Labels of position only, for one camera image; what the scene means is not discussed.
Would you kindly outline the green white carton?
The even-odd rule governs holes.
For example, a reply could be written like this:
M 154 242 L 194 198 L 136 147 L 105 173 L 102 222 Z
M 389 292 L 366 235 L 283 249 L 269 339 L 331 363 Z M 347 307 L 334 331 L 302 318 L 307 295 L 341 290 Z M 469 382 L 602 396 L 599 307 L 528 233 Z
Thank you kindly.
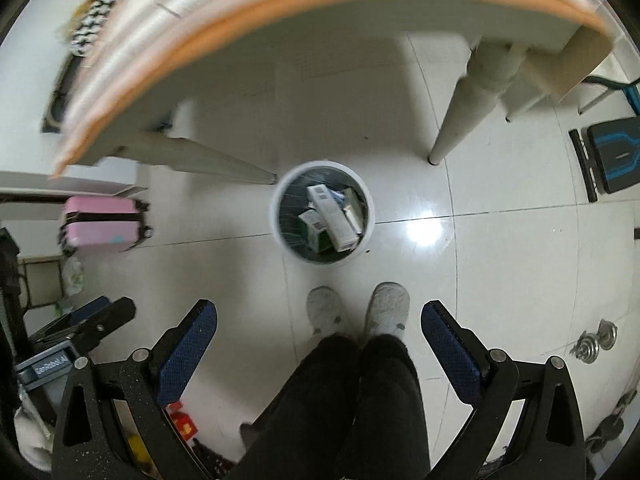
M 329 231 L 317 211 L 307 209 L 297 217 L 297 220 L 306 246 L 312 252 L 322 254 L 332 247 Z

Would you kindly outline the pink suitcase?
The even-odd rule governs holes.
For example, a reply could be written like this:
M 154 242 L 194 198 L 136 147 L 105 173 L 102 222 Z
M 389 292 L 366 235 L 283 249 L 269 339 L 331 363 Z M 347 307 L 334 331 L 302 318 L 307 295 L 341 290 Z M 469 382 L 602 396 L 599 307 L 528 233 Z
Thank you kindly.
M 58 244 L 66 256 L 126 252 L 154 234 L 149 204 L 117 196 L 78 195 L 66 200 Z

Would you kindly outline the person's black trousers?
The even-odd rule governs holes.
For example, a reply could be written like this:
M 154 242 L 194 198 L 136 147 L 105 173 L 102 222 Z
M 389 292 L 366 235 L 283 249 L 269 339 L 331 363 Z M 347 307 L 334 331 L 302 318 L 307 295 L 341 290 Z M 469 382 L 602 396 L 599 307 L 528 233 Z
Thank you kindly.
M 232 479 L 423 479 L 431 470 L 418 373 L 390 335 L 322 339 L 268 406 Z

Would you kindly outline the grey right slipper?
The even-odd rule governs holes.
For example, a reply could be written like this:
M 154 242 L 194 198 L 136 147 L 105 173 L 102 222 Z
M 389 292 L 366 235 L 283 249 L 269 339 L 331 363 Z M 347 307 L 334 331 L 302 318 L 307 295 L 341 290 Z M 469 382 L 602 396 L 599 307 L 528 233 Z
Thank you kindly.
M 367 340 L 383 335 L 404 338 L 409 311 L 410 296 L 404 286 L 395 282 L 378 284 L 364 318 L 363 335 Z

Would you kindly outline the checkered black white cloth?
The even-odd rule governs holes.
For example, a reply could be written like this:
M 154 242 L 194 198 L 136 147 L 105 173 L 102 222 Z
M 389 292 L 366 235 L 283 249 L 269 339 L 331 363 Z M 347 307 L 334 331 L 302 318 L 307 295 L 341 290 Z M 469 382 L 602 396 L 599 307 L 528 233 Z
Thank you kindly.
M 84 58 L 91 51 L 118 0 L 86 0 L 67 25 L 65 40 L 71 55 Z

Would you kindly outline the dark green suitcase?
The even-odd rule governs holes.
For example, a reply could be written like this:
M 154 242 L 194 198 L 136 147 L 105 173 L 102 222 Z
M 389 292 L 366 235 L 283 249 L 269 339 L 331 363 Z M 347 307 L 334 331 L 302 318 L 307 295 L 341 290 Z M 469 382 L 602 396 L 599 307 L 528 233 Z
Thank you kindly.
M 49 102 L 44 110 L 41 132 L 60 133 L 64 120 L 65 110 L 73 88 L 77 72 L 81 66 L 82 58 L 77 55 L 67 55 L 58 76 L 55 79 Z

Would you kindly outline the white table leg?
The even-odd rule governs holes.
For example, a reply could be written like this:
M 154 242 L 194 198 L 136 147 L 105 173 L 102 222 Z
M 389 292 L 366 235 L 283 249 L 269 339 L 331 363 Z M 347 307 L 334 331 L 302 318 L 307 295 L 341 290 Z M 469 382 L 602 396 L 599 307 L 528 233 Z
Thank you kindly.
M 435 144 L 427 156 L 437 166 L 497 106 L 526 59 L 524 44 L 482 40 L 472 51 L 466 73 L 454 87 Z

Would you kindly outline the round white trash bin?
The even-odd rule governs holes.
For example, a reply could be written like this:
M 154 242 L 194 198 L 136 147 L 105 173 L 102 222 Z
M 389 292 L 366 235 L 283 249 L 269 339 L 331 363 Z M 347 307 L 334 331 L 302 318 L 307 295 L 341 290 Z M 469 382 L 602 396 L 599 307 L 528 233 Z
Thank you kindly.
M 273 235 L 286 254 L 303 263 L 335 266 L 355 258 L 374 224 L 371 193 L 354 170 L 338 162 L 305 162 L 277 185 Z

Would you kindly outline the yellow flat medicine box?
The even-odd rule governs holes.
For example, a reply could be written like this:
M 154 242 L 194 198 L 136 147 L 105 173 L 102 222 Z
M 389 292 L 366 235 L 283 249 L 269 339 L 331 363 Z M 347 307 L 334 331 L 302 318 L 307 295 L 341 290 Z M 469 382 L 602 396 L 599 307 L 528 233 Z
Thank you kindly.
M 360 200 L 352 188 L 344 189 L 343 212 L 350 226 L 357 235 L 364 231 L 364 214 Z

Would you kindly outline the black blue exercise bench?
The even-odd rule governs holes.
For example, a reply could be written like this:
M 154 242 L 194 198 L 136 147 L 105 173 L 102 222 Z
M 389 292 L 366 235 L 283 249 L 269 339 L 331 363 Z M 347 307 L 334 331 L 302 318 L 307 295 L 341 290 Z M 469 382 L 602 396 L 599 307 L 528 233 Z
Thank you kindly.
M 597 203 L 599 194 L 614 194 L 639 183 L 639 118 L 599 122 L 584 131 L 568 132 L 587 200 Z

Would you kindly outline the long white Doctor box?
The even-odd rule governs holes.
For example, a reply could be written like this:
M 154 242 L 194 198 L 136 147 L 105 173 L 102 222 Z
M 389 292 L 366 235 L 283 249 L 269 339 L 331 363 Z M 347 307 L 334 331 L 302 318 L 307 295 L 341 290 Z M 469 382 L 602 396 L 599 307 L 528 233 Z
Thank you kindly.
M 326 225 L 334 249 L 337 252 L 353 250 L 358 245 L 359 236 L 350 226 L 330 190 L 324 184 L 311 185 L 307 188 L 307 195 Z

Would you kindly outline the small chrome dumbbell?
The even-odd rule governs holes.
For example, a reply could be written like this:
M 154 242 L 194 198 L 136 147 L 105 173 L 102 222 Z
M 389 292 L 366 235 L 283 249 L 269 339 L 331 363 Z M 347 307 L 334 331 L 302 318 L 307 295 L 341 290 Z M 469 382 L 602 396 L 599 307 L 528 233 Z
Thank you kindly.
M 617 326 L 613 322 L 602 318 L 595 333 L 585 330 L 580 335 L 574 347 L 570 349 L 570 354 L 580 362 L 588 365 L 593 364 L 597 361 L 601 352 L 613 349 L 616 344 L 617 334 Z

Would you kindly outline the grey left slipper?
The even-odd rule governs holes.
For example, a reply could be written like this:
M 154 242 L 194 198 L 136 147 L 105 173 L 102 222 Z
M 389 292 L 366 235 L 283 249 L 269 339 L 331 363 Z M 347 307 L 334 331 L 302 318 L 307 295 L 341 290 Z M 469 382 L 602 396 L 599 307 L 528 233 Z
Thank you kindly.
M 332 288 L 320 286 L 313 289 L 307 296 L 306 311 L 315 335 L 322 338 L 352 336 L 352 324 L 341 298 Z

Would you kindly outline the grey slipper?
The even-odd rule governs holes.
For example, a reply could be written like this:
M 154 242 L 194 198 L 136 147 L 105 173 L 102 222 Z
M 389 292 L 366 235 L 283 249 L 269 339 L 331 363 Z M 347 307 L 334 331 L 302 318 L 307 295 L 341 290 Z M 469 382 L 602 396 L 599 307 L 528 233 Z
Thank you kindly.
M 367 340 L 383 335 L 404 338 L 409 311 L 410 296 L 404 286 L 395 282 L 378 284 L 364 318 L 363 335 Z
M 315 335 L 322 338 L 352 336 L 352 324 L 341 298 L 332 288 L 320 286 L 313 289 L 307 296 L 306 311 Z

